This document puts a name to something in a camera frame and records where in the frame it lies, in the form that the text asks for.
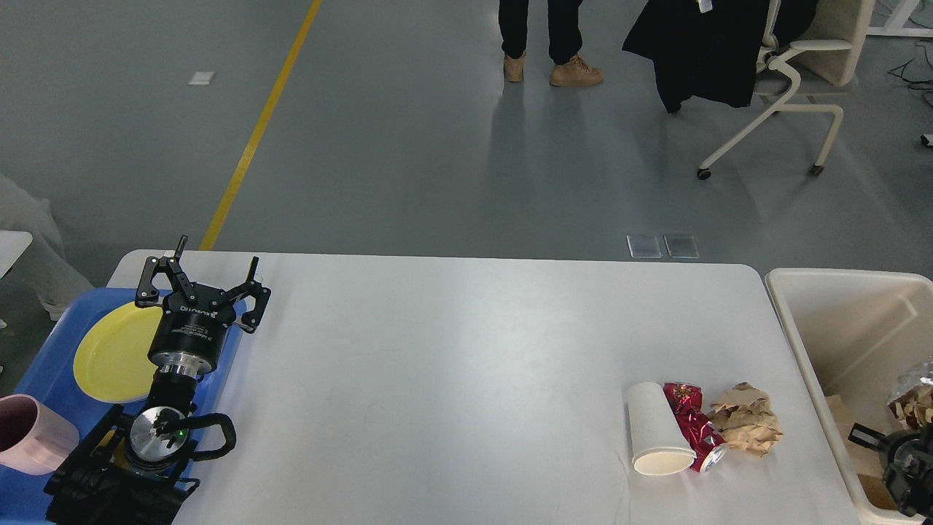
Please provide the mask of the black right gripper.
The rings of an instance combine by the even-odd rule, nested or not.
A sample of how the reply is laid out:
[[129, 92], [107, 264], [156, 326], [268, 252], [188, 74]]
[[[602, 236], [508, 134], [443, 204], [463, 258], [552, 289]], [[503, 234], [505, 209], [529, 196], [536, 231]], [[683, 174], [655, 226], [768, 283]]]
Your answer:
[[898, 431], [887, 435], [865, 425], [854, 423], [848, 439], [853, 444], [878, 452], [882, 463], [882, 478], [894, 475], [917, 478], [919, 463], [913, 459], [921, 439], [920, 432]]

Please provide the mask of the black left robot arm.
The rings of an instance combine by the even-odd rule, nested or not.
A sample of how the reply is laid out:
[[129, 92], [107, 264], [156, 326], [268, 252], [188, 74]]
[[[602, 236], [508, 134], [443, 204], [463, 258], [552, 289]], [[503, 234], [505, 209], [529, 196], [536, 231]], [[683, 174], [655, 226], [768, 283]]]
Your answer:
[[259, 327], [271, 291], [256, 277], [257, 258], [232, 289], [191, 281], [180, 265], [186, 245], [181, 236], [172, 254], [148, 259], [137, 286], [136, 307], [161, 311], [146, 402], [134, 414], [113, 405], [51, 475], [51, 523], [170, 524], [200, 485], [184, 476], [190, 462], [235, 448], [230, 417], [201, 413], [195, 395], [219, 367], [230, 328]]

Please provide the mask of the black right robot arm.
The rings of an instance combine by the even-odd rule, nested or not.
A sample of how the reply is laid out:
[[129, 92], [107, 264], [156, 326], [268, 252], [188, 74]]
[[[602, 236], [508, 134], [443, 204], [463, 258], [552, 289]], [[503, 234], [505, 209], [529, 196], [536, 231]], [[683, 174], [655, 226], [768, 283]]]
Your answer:
[[895, 502], [897, 511], [906, 516], [924, 517], [932, 523], [932, 427], [920, 431], [897, 431], [884, 435], [856, 423], [849, 441], [878, 453], [882, 464], [882, 482]]

